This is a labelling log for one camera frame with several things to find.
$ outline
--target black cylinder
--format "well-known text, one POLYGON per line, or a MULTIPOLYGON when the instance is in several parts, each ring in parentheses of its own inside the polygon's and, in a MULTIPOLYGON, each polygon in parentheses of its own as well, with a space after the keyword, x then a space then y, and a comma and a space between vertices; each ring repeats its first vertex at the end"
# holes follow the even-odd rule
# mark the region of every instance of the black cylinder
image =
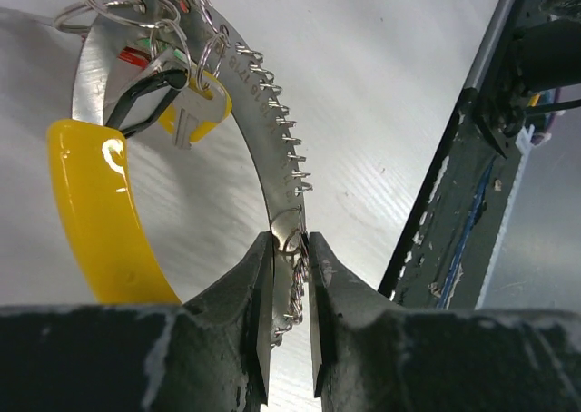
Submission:
POLYGON ((529 28, 518 42, 518 65, 533 92, 581 83, 581 24, 556 20, 529 28))

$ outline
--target silver key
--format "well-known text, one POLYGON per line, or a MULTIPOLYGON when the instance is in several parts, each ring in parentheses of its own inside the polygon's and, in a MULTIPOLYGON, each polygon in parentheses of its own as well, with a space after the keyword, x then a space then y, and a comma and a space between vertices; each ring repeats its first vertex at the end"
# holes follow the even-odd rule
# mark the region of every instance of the silver key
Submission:
POLYGON ((203 123, 220 123, 226 118, 228 95, 212 80, 207 81, 211 99, 206 99, 192 88, 182 90, 173 101, 177 120, 173 125, 172 142, 180 149, 190 149, 190 137, 203 123))

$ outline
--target gray floor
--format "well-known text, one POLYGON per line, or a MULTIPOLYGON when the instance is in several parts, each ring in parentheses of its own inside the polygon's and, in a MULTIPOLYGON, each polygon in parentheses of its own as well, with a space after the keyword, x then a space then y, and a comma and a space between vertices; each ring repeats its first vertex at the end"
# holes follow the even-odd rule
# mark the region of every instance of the gray floor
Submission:
MULTIPOLYGON (((0 0, 53 15, 78 0, 0 0)), ((498 0, 212 0, 277 74, 315 192, 309 228, 377 287, 498 0)), ((0 15, 0 303, 94 301, 53 204, 44 132, 69 115, 79 42, 0 15)), ((137 205, 186 299, 267 228, 258 179, 234 122, 191 153, 161 129, 132 142, 137 205)), ((272 410, 319 410, 309 335, 274 350, 272 410)))
MULTIPOLYGON (((570 87, 562 100, 580 95, 570 87)), ((557 117, 551 140, 531 152, 484 307, 581 311, 579 118, 557 117)))

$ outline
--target blue cable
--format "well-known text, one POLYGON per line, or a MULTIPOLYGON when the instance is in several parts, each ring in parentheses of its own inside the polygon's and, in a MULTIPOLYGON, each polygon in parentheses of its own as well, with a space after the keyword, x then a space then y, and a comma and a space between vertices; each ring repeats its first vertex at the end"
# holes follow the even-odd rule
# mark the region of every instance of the blue cable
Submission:
POLYGON ((444 289, 442 290, 442 295, 438 300, 438 304, 436 305, 436 308, 438 309, 444 309, 448 305, 450 294, 458 275, 462 253, 464 253, 464 249, 466 248, 466 243, 468 241, 468 236, 470 235, 470 231, 472 231, 472 227, 476 221, 478 208, 484 200, 484 193, 488 185, 488 180, 490 179, 490 173, 492 172, 492 164, 494 164, 494 159, 490 162, 487 169, 480 177, 480 181, 478 182, 476 194, 474 195, 474 200, 472 201, 472 206, 470 208, 470 214, 468 215, 468 221, 464 226, 462 236, 458 242, 458 245, 456 246, 456 250, 454 251, 454 258, 452 259, 452 264, 448 269, 448 275, 446 276, 446 281, 444 282, 444 289))

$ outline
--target white table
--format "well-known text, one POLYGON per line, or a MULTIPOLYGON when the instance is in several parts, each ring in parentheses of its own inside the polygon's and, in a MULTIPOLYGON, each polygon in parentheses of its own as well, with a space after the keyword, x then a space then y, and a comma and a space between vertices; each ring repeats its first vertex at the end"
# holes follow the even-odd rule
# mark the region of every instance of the white table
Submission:
MULTIPOLYGON (((54 15, 78 0, 0 0, 54 15)), ((212 0, 284 88, 315 192, 308 225, 377 287, 498 0, 212 0)), ((69 115, 80 42, 0 15, 0 303, 92 302, 57 218, 44 132, 69 115)), ((190 153, 161 129, 131 142, 136 202, 187 299, 268 229, 233 120, 190 153)), ((311 399, 307 325, 273 351, 272 410, 311 399)))

